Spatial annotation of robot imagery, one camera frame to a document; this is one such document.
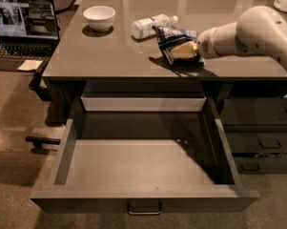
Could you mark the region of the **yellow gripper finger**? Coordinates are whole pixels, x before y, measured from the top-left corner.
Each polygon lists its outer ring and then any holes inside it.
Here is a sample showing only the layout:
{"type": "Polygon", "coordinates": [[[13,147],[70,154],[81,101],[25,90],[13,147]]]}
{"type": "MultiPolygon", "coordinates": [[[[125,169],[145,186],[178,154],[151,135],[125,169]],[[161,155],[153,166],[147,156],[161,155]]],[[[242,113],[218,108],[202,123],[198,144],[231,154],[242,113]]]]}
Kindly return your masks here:
{"type": "Polygon", "coordinates": [[[190,59],[197,55],[198,47],[194,41],[186,42],[171,50],[173,59],[190,59]]]}

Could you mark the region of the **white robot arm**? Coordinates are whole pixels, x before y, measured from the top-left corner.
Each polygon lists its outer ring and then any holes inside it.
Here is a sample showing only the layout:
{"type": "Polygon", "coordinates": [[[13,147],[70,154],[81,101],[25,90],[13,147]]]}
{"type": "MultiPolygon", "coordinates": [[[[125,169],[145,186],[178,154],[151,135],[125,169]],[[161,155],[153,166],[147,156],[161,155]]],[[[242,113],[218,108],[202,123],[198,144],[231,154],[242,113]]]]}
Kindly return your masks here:
{"type": "Polygon", "coordinates": [[[287,72],[287,21],[274,9],[252,7],[236,22],[206,30],[195,42],[182,43],[171,53],[173,59],[266,55],[287,72]]]}

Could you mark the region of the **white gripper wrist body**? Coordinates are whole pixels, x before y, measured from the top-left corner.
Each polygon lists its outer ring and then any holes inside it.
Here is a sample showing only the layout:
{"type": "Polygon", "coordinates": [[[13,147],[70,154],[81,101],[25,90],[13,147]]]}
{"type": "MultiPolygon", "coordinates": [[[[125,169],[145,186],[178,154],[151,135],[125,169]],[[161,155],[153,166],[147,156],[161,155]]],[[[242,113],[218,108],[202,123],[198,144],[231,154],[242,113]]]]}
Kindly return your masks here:
{"type": "Polygon", "coordinates": [[[215,33],[217,28],[202,32],[197,38],[198,53],[205,59],[218,58],[215,50],[215,33]]]}

